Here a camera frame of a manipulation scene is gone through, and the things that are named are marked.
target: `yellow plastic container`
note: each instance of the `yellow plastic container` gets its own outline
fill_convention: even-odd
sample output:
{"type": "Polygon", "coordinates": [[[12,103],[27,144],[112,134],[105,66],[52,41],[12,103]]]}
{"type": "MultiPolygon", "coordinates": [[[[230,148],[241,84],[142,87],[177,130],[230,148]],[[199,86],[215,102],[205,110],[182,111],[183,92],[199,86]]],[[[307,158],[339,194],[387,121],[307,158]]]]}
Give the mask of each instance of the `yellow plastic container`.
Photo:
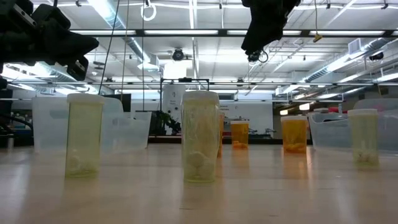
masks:
{"type": "Polygon", "coordinates": [[[282,123],[282,139],[284,151],[291,153],[307,153],[307,117],[286,116],[282,123]]]}
{"type": "Polygon", "coordinates": [[[104,98],[70,94],[65,177],[96,176],[100,166],[104,98]]]}
{"type": "Polygon", "coordinates": [[[232,147],[234,149],[248,149],[249,121],[231,121],[232,147]]]}
{"type": "Polygon", "coordinates": [[[224,132],[224,113],[220,112],[220,146],[218,147],[217,157],[223,157],[223,132],[224,132]]]}
{"type": "Polygon", "coordinates": [[[379,164],[377,120],[378,115],[376,109],[348,111],[355,163],[369,165],[379,164]]]}
{"type": "Polygon", "coordinates": [[[187,182],[216,179],[220,144],[220,101],[217,93],[191,91],[182,103],[182,162],[187,182]]]}

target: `table surface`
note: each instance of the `table surface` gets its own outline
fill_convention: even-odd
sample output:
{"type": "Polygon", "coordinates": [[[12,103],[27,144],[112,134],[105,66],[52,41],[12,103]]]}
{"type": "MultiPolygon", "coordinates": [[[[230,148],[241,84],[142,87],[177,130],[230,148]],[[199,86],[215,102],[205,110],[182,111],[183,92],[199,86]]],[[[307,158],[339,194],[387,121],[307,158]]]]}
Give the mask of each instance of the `table surface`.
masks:
{"type": "Polygon", "coordinates": [[[178,144],[102,155],[95,179],[64,179],[62,154],[0,153],[0,223],[397,223],[396,155],[230,148],[211,184],[183,182],[178,144]]]}

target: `ceiling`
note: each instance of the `ceiling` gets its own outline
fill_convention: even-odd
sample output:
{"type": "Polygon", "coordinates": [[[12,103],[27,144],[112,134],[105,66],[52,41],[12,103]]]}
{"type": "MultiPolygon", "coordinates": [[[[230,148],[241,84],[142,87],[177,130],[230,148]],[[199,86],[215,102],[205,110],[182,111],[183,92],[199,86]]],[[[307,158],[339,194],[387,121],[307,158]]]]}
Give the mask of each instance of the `ceiling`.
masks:
{"type": "MultiPolygon", "coordinates": [[[[111,1],[116,8],[118,1],[111,1]]],[[[128,29],[247,29],[251,21],[248,8],[241,7],[240,0],[221,0],[223,9],[219,9],[219,0],[197,0],[197,12],[194,21],[190,21],[189,0],[152,0],[156,4],[157,14],[151,21],[143,21],[141,17],[142,1],[130,1],[129,17],[127,18],[127,0],[120,1],[119,16],[128,29]]],[[[52,1],[35,1],[35,5],[52,1]]],[[[87,1],[80,1],[82,7],[75,6],[75,1],[59,0],[58,6],[71,20],[71,29],[110,29],[109,25],[91,7],[87,1]]],[[[383,0],[318,0],[319,29],[396,29],[398,21],[398,0],[387,0],[389,7],[380,9],[383,0]],[[331,9],[326,9],[326,3],[330,2],[331,9]]],[[[314,1],[302,0],[301,5],[289,15],[286,29],[314,29],[315,10],[314,1]]],[[[145,15],[151,15],[151,9],[146,9],[145,15]]],[[[95,70],[94,61],[105,62],[106,51],[109,46],[109,37],[98,38],[100,47],[90,52],[86,57],[90,61],[90,69],[87,77],[92,80],[101,80],[101,70],[95,70]]],[[[236,81],[244,78],[250,82],[292,82],[298,76],[305,76],[309,71],[322,67],[337,55],[348,50],[348,43],[354,38],[323,38],[316,44],[310,38],[282,38],[266,47],[269,54],[267,63],[254,67],[247,61],[241,50],[242,37],[196,37],[198,52],[198,78],[209,78],[213,81],[236,81]]],[[[187,55],[193,55],[193,40],[191,37],[137,37],[136,41],[149,54],[157,55],[160,64],[171,62],[170,51],[182,48],[187,55]]],[[[113,38],[110,55],[106,65],[105,77],[112,77],[120,81],[124,74],[125,81],[159,80],[157,72],[142,72],[137,66],[140,64],[132,50],[126,48],[121,38],[113,38]]],[[[386,58],[395,58],[396,50],[390,50],[386,58]]],[[[369,62],[367,66],[375,66],[381,62],[369,62]]],[[[194,77],[193,63],[191,60],[184,62],[187,65],[188,77],[194,77]]],[[[336,71],[343,76],[352,75],[365,69],[364,60],[358,60],[347,67],[336,71]]],[[[125,86],[126,88],[142,88],[140,86],[125,86]]],[[[158,88],[158,86],[146,86],[146,88],[158,88]]],[[[276,86],[259,86],[258,89],[275,89],[276,86]]]]}

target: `wooden table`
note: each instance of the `wooden table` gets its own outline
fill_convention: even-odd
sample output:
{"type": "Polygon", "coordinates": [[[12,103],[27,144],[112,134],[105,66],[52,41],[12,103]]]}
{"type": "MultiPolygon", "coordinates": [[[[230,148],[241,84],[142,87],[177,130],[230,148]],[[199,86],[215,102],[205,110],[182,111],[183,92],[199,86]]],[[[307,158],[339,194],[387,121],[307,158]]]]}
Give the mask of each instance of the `wooden table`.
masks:
{"type": "Polygon", "coordinates": [[[182,181],[180,145],[103,155],[96,179],[65,180],[62,154],[3,153],[0,223],[398,222],[396,155],[360,168],[349,152],[230,148],[212,184],[182,181]]]}

